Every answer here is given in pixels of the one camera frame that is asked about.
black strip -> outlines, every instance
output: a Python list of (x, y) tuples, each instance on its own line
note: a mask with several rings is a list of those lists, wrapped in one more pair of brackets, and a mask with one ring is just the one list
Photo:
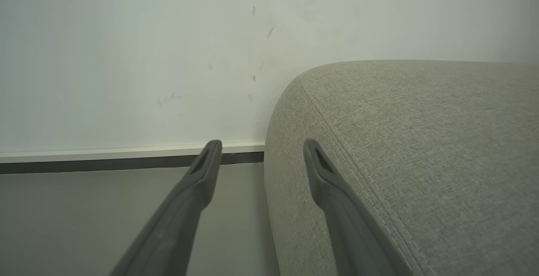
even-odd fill
[[(187, 155), (173, 157), (148, 157), (86, 161), (2, 163), (0, 164), (0, 174), (86, 172), (153, 169), (156, 167), (182, 167), (190, 166), (193, 161), (195, 161), (196, 157), (197, 155)], [(237, 163), (256, 163), (263, 161), (264, 152), (229, 153), (223, 154), (223, 157), (221, 158), (221, 165)]]

gray sofa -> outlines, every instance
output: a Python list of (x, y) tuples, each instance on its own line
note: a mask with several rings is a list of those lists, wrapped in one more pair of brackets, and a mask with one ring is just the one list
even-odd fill
[(414, 275), (539, 274), (539, 65), (357, 61), (293, 80), (264, 157), (281, 276), (336, 275), (306, 138)]

